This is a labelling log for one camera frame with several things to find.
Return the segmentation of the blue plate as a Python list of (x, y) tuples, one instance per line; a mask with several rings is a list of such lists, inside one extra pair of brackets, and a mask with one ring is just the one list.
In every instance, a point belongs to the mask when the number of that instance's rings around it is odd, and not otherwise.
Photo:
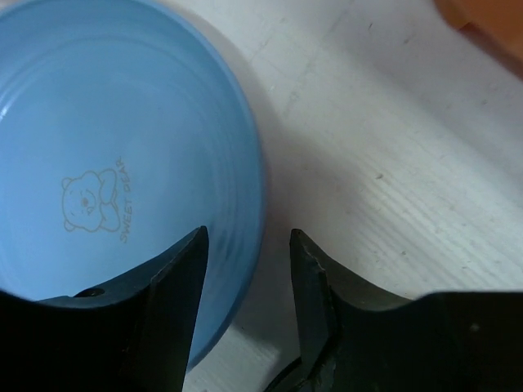
[(209, 235), (188, 365), (230, 325), (266, 215), (257, 126), (234, 74), (153, 1), (1, 12), (1, 287), (73, 295)]

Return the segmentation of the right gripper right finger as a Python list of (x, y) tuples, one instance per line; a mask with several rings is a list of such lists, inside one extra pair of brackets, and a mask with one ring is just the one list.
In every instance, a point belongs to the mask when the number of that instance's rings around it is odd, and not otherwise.
[(311, 391), (519, 391), (520, 292), (432, 292), (409, 300), (290, 235), (300, 346)]

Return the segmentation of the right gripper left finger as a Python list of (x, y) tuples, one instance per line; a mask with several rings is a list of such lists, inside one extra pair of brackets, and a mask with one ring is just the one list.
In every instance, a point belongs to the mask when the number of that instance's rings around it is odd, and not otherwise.
[(4, 391), (179, 391), (208, 264), (199, 227), (75, 296), (1, 295)]

